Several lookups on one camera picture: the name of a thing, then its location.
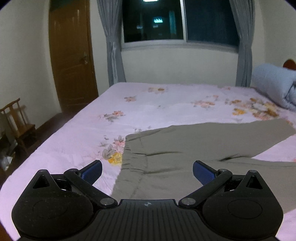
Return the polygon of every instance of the gray curtain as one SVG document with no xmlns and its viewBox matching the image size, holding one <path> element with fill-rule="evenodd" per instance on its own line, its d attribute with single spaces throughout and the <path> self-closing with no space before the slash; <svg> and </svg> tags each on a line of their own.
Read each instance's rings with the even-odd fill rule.
<svg viewBox="0 0 296 241">
<path fill-rule="evenodd" d="M 122 0 L 96 1 L 106 36 L 109 86 L 112 86 L 126 82 L 120 49 Z"/>
<path fill-rule="evenodd" d="M 239 35 L 236 86 L 249 87 L 252 75 L 252 43 L 255 26 L 254 0 L 229 0 Z"/>
</svg>

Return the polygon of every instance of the light blue bedding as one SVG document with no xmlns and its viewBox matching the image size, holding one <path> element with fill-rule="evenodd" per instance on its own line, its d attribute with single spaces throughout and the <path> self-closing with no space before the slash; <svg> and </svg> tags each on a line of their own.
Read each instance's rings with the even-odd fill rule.
<svg viewBox="0 0 296 241">
<path fill-rule="evenodd" d="M 262 64 L 253 70 L 252 82 L 258 92 L 279 106 L 296 112 L 296 71 Z"/>
</svg>

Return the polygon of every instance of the bed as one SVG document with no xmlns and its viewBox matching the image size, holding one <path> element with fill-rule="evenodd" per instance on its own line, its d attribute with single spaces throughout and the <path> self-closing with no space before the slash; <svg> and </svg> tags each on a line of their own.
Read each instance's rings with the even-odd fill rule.
<svg viewBox="0 0 296 241">
<path fill-rule="evenodd" d="M 11 220 L 11 210 L 39 169 L 63 173 L 99 159 L 103 175 L 94 186 L 112 195 L 128 134 L 171 125 L 249 123 L 275 118 L 285 119 L 296 128 L 296 113 L 276 106 L 254 88 L 115 84 L 48 138 L 8 177 L 0 190 L 0 221 L 11 238 L 17 240 L 19 234 Z M 295 146 L 293 135 L 254 158 L 296 162 Z M 295 225 L 293 210 L 284 215 L 277 237 L 281 241 L 296 240 Z"/>
</svg>

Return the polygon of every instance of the small wooden chair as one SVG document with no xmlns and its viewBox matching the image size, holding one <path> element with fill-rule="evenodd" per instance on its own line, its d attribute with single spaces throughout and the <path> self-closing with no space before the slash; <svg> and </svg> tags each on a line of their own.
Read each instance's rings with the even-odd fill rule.
<svg viewBox="0 0 296 241">
<path fill-rule="evenodd" d="M 22 110 L 20 108 L 19 105 L 19 101 L 20 98 L 18 98 L 17 100 L 9 103 L 8 105 L 4 106 L 2 109 L 0 109 L 0 112 L 4 113 L 6 120 L 9 124 L 9 127 L 11 128 L 11 131 L 17 141 L 17 143 L 23 148 L 23 150 L 26 152 L 27 155 L 29 155 L 29 148 L 32 146 L 30 145 L 29 147 L 26 146 L 24 140 L 27 137 L 33 137 L 35 139 L 34 143 L 38 142 L 38 138 L 36 135 L 36 129 L 35 129 L 35 125 L 34 124 L 28 124 L 23 116 Z M 19 110 L 21 117 L 22 117 L 22 121 L 19 119 L 19 116 L 17 114 L 16 109 L 13 108 L 13 105 L 17 104 L 17 109 Z M 8 113 L 5 112 L 6 109 L 10 110 L 10 114 L 15 122 L 16 128 L 14 128 L 14 125 L 11 124 L 11 122 L 9 121 L 8 118 Z"/>
</svg>

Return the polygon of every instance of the headboard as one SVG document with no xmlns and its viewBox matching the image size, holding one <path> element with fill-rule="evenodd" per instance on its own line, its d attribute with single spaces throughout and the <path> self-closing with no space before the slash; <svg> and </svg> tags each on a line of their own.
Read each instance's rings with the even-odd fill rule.
<svg viewBox="0 0 296 241">
<path fill-rule="evenodd" d="M 287 69 L 291 69 L 291 70 L 296 70 L 296 63 L 294 60 L 292 59 L 288 59 L 284 65 L 283 65 L 284 68 L 287 68 Z"/>
</svg>

